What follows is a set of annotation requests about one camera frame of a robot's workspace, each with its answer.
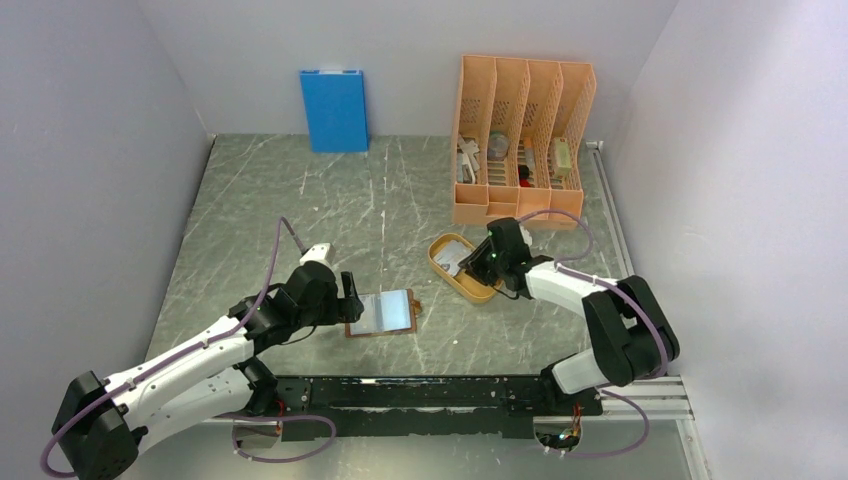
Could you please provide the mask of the brown leather card holder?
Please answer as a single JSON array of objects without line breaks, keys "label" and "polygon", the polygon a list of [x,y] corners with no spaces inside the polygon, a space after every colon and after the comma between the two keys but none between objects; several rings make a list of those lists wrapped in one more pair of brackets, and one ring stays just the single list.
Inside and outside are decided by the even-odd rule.
[{"label": "brown leather card holder", "polygon": [[347,338],[407,334],[417,330],[417,316],[422,313],[423,308],[411,289],[384,291],[378,294],[382,295],[385,331],[379,334],[352,336],[349,330],[350,323],[345,325]]}]

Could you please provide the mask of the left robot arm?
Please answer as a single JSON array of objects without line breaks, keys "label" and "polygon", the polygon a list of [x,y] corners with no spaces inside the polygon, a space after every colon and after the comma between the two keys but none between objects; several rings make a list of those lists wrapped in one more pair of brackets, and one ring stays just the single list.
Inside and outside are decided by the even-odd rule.
[{"label": "left robot arm", "polygon": [[147,449],[213,417],[269,421],[286,410],[277,377],[259,359],[306,327],[362,315],[354,276],[305,260],[212,325],[133,368],[72,380],[41,454],[53,478],[115,479]]}]

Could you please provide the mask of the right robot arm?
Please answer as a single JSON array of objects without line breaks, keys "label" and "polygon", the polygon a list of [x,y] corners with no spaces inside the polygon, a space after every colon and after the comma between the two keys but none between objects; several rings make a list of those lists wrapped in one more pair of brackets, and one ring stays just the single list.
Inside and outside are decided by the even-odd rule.
[{"label": "right robot arm", "polygon": [[664,375],[680,344],[648,282],[631,275],[610,279],[566,267],[564,260],[530,250],[520,220],[487,226],[487,237],[460,261],[482,285],[506,287],[519,298],[552,303],[584,319],[588,349],[552,363],[539,391],[542,406],[562,414],[578,393]]}]

